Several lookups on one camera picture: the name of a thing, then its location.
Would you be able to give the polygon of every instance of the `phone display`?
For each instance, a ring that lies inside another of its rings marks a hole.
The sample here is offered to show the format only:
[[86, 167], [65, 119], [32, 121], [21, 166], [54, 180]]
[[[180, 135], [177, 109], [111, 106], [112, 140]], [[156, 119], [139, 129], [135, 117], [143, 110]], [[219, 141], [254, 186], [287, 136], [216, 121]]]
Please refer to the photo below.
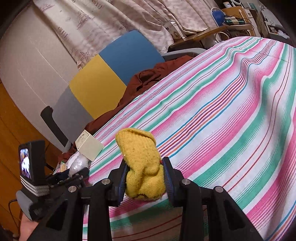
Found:
[[24, 177], [31, 179], [29, 150], [27, 148], [20, 150], [20, 170]]

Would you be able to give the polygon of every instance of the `wooden floor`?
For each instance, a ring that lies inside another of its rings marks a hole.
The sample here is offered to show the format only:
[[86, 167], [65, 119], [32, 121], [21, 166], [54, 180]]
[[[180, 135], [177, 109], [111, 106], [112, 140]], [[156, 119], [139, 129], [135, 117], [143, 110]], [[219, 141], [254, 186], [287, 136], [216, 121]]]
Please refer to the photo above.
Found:
[[[52, 167], [57, 165], [57, 156], [61, 153], [25, 118], [9, 97], [0, 80], [0, 224], [5, 229], [18, 233], [8, 210], [8, 202], [15, 199], [15, 193], [21, 189], [18, 163], [18, 146], [33, 140], [45, 140], [46, 162]], [[18, 224], [20, 207], [17, 202], [10, 205]]]

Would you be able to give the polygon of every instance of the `plastic bag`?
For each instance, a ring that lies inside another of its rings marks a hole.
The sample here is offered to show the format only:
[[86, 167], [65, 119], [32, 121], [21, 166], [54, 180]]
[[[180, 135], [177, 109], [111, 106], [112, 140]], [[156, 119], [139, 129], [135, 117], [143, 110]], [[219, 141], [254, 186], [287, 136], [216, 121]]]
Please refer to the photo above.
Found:
[[75, 173], [79, 172], [85, 167], [89, 167], [89, 159], [79, 153], [70, 166], [69, 177], [72, 177]]

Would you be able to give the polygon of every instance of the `curtain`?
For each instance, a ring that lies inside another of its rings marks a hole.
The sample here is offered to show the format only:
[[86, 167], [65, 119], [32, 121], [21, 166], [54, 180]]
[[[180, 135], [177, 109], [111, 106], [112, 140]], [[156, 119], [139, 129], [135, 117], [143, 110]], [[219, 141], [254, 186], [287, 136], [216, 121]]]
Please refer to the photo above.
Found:
[[215, 26], [214, 0], [33, 0], [62, 43], [84, 67], [126, 32], [138, 30], [160, 53], [173, 39], [163, 24], [173, 19], [186, 34]]

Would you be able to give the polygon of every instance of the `bed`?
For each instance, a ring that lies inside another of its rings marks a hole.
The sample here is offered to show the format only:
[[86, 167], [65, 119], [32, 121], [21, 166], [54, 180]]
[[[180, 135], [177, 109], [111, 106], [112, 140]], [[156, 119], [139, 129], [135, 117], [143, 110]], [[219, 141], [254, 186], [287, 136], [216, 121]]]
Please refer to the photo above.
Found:
[[[295, 55], [281, 42], [238, 37], [187, 62], [94, 135], [105, 148], [88, 185], [119, 166], [116, 132], [143, 129], [185, 178], [223, 186], [265, 240], [281, 239], [296, 211]], [[178, 240], [181, 209], [166, 194], [155, 202], [125, 197], [109, 212], [113, 240]]]

